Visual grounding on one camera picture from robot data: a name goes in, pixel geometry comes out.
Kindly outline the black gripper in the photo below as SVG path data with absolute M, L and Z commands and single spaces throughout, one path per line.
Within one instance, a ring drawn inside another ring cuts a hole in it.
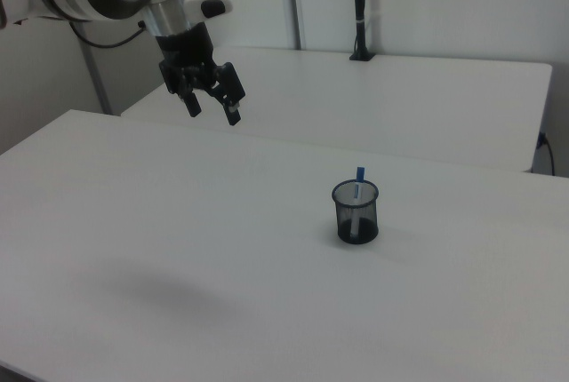
M 204 22 L 173 36 L 157 36 L 164 56 L 159 68 L 169 93 L 179 94 L 191 117 L 202 108 L 194 88 L 207 92 L 223 107 L 230 126 L 240 120 L 239 102 L 244 87 L 232 63 L 217 66 L 213 60 L 213 44 Z

